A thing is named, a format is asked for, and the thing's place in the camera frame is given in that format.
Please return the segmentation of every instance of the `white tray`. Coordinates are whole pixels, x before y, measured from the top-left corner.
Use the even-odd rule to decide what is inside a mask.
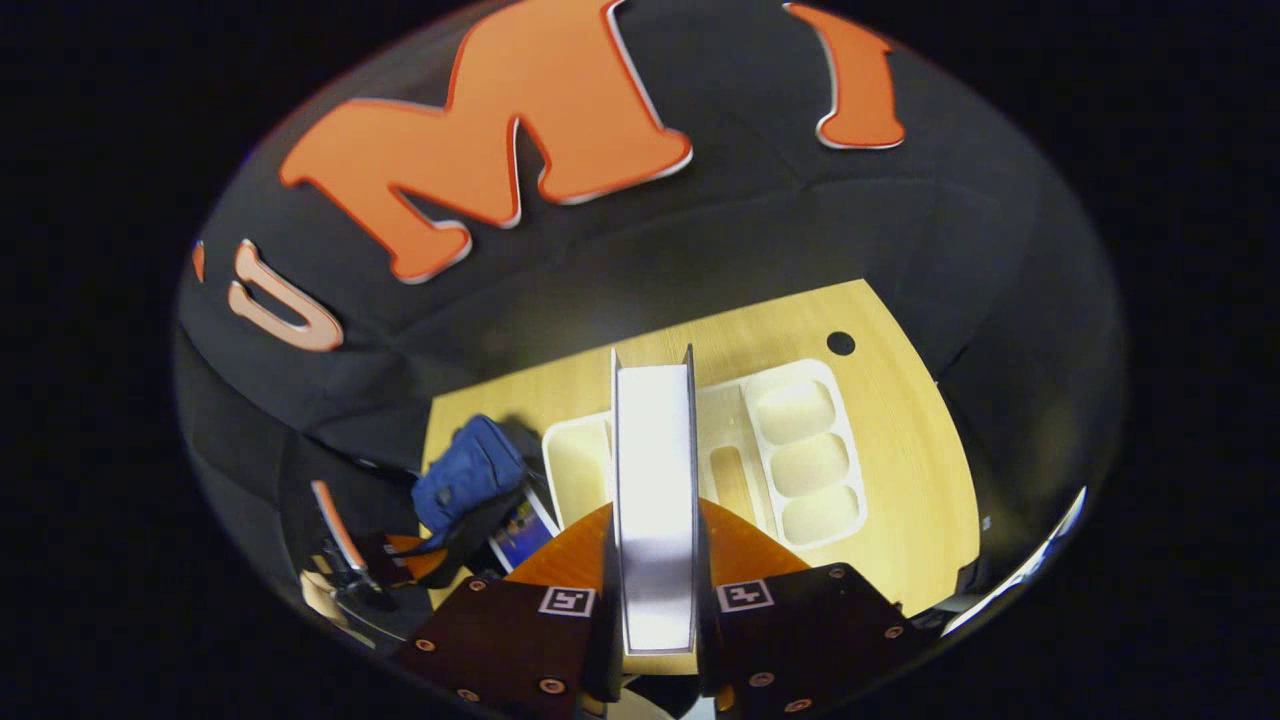
[[[607,411],[544,433],[547,479],[562,528],[612,501],[611,437]],[[750,501],[749,510],[730,509],[788,550],[831,544],[867,523],[852,429],[826,363],[799,360],[699,389],[698,489],[713,502],[721,497],[712,459],[730,447],[741,460]]]

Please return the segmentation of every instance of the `table surface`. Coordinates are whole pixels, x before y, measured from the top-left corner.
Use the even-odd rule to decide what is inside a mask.
[[[852,354],[827,347],[837,331],[852,336]],[[636,366],[680,363],[690,343],[698,387],[805,357],[835,374],[858,447],[867,523],[797,555],[810,565],[849,562],[906,616],[955,593],[956,573],[977,559],[979,542],[964,448],[924,363],[865,281],[739,307],[438,396],[424,471],[472,415],[512,418],[541,434],[608,410],[611,347]]]

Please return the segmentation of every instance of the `orange letter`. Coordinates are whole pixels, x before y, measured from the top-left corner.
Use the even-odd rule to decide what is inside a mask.
[[[788,13],[818,31],[831,65],[831,113],[818,120],[818,140],[828,147],[893,147],[906,135],[893,115],[893,85],[887,42],[856,24],[804,5]]]
[[[342,325],[338,324],[337,318],[305,292],[275,274],[271,268],[264,265],[257,258],[257,247],[248,240],[242,240],[241,246],[236,250],[236,274],[242,281],[253,283],[264,292],[271,293],[289,310],[302,315],[307,324],[285,323],[266,307],[250,300],[243,284],[232,281],[232,287],[227,292],[227,302],[237,315],[248,318],[255,325],[302,350],[328,352],[342,345]]]
[[[585,202],[671,174],[692,156],[664,129],[613,20],[622,0],[525,0],[463,37],[443,109],[390,100],[344,102],[312,127],[280,167],[308,181],[417,283],[457,263],[471,234],[424,218],[401,192],[485,223],[520,222],[515,138],[524,124],[547,168],[538,190]]]
[[[196,249],[191,251],[191,264],[196,266],[196,279],[205,282],[205,241],[196,241]]]

